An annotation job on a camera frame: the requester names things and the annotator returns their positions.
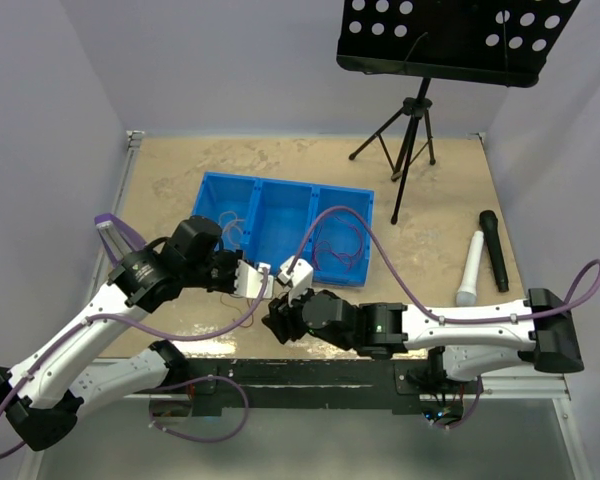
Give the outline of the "blue three-compartment plastic bin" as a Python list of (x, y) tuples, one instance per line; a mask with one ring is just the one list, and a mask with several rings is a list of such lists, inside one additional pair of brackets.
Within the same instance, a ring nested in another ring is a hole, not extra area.
[(293, 256), (307, 229), (323, 211), (345, 206), (321, 220), (301, 259), (314, 268), (314, 281), (344, 287), (366, 283), (374, 193), (366, 189), (266, 179), (226, 173), (203, 175), (192, 213), (222, 228), (224, 247), (242, 250), (277, 272)]

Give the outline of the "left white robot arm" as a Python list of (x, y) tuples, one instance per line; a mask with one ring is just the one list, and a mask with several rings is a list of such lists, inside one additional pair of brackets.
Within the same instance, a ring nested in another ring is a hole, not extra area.
[[(92, 411), (143, 390), (180, 390), (189, 377), (177, 343), (184, 336), (150, 330), (143, 321), (183, 290), (256, 298), (260, 271), (240, 250), (224, 246), (223, 230), (203, 216), (145, 242), (114, 216), (96, 220), (113, 269), (85, 307), (50, 341), (12, 367), (0, 366), (0, 419), (33, 451), (65, 438)], [(156, 340), (135, 357), (91, 374), (88, 366), (129, 328)]]

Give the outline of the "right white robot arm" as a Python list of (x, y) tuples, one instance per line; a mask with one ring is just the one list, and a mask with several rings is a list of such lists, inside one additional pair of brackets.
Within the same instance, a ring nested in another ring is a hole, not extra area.
[(309, 334), (374, 360), (426, 349), (428, 386), (449, 392), (522, 363), (549, 374), (584, 369), (570, 309), (547, 289), (500, 305), (421, 310), (401, 303), (352, 305), (328, 290), (272, 300), (263, 324), (285, 344)]

